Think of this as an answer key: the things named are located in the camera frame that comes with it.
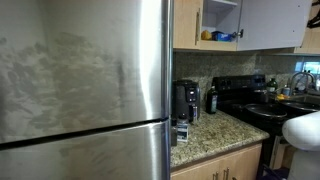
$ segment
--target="lower cabinet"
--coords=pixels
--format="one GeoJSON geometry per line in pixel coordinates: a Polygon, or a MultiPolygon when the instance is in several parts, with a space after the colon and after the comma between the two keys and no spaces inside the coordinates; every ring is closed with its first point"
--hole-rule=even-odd
{"type": "Polygon", "coordinates": [[[171,173],[172,180],[255,180],[261,144],[240,149],[171,173]]]}

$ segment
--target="tile backsplash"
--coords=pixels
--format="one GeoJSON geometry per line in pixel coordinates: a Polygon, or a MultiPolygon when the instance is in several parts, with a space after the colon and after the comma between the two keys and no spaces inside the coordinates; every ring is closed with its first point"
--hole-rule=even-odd
{"type": "Polygon", "coordinates": [[[276,56],[259,54],[211,54],[199,52],[174,52],[173,79],[191,79],[199,83],[201,104],[204,106],[205,93],[216,76],[265,74],[267,81],[275,77],[279,87],[287,84],[295,73],[297,62],[319,61],[319,57],[276,56]]]}

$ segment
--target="stainless steel refrigerator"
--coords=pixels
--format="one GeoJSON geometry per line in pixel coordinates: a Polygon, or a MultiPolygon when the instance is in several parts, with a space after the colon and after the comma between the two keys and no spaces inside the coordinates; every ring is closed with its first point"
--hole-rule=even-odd
{"type": "Polygon", "coordinates": [[[170,179],[170,0],[0,0],[0,179],[170,179]]]}

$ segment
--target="coffee maker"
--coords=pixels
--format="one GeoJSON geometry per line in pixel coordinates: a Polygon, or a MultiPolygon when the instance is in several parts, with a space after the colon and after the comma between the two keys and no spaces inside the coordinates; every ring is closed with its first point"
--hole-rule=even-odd
{"type": "Polygon", "coordinates": [[[200,117],[200,88],[191,80],[173,81],[172,86],[172,119],[184,117],[189,122],[200,117]]]}

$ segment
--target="black kitchen appliance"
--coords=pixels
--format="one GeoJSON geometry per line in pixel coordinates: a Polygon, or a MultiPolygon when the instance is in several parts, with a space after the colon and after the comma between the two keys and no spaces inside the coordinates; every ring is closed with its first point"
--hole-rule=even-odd
{"type": "Polygon", "coordinates": [[[263,164],[272,167],[276,148],[287,143],[282,136],[283,123],[298,115],[288,111],[275,101],[265,101],[265,75],[214,77],[212,85],[218,91],[217,109],[267,133],[270,138],[263,140],[260,168],[257,179],[263,174],[263,164]]]}
{"type": "Polygon", "coordinates": [[[172,86],[172,119],[186,116],[189,122],[200,116],[200,88],[191,80],[173,81],[172,86]]]}

